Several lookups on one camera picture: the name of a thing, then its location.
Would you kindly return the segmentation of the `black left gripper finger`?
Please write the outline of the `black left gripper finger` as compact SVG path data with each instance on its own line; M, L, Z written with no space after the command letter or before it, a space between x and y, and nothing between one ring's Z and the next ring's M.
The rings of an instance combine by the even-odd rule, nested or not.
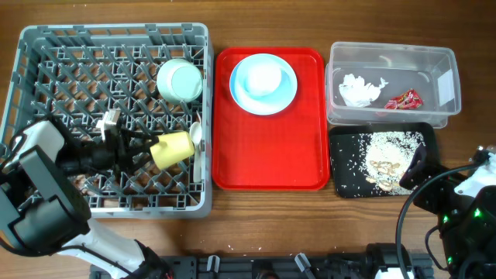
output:
M146 134L146 133L138 133L138 132L131 131L128 129L124 129L123 134L128 136L131 139L139 139L139 140L143 140L143 141L148 140L151 142L151 144L156 144L159 142L158 136L154 136L154 135L150 135L150 134Z
M126 172L136 172L141 167L144 167L152 160L148 153L141 153L137 156L137 160L132 159L132 163L126 168Z

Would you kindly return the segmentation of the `yellow plastic cup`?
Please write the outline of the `yellow plastic cup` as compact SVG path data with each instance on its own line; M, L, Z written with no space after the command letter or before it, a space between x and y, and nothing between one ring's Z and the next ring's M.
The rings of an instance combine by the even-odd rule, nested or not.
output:
M165 170L195 152L190 134L186 131L168 133L158 137L158 143L150 147L153 161L159 170Z

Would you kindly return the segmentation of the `white plastic spoon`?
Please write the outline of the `white plastic spoon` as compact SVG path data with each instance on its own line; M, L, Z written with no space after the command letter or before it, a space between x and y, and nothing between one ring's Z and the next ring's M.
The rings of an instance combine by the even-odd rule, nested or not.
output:
M189 134L195 148L194 163L193 163L193 182L200 183L202 179L201 176L202 160L201 160L201 147L200 147L200 143L202 142L201 123L193 122L189 129Z

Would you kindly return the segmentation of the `green bowl with rice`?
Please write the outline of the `green bowl with rice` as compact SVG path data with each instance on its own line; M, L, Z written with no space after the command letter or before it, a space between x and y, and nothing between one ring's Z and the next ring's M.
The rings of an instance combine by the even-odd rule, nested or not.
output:
M174 105L193 102L202 93L202 73L185 59L171 59L158 71L157 89L166 102Z

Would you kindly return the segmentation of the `light blue bowl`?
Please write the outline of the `light blue bowl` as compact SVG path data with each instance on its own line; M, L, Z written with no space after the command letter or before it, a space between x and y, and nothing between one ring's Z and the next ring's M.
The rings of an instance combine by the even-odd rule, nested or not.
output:
M286 61L265 53L244 58L233 73L235 85L251 98L272 95L294 79L294 71Z

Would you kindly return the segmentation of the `white tissue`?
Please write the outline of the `white tissue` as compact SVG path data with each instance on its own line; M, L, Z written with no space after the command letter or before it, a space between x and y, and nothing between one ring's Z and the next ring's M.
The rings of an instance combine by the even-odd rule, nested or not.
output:
M382 77L380 84L375 86L371 83L366 84L361 76L355 77L353 74L346 74L338 89L346 106L363 108L376 101L386 85L388 82Z

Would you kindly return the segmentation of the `red snack wrapper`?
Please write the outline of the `red snack wrapper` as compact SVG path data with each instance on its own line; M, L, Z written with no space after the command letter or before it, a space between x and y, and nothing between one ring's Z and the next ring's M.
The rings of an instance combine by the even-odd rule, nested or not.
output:
M413 88L410 88L405 93L390 99L385 105L385 108L409 110L409 109L417 109L423 106L423 104L424 102L420 98L417 91Z

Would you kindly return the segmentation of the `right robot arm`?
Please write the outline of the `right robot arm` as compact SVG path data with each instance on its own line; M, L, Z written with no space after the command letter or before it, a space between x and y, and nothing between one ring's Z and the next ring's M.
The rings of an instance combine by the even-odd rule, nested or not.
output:
M401 208L393 243L370 244L361 261L365 278L424 278L401 244L410 205L436 215L434 230L443 244L452 278L495 276L495 148L478 147L468 165L449 169L424 146L415 151L400 180L411 190Z

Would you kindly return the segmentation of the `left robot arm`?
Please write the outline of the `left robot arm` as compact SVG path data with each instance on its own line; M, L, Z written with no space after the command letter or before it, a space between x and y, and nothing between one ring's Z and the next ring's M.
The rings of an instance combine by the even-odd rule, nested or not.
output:
M159 141L118 121L103 133L101 143L76 139L60 118L47 114L13 135L1 163L1 246L21 257L77 257L112 278L172 278L173 268L152 249L93 218L70 180L133 172L146 163L133 158Z

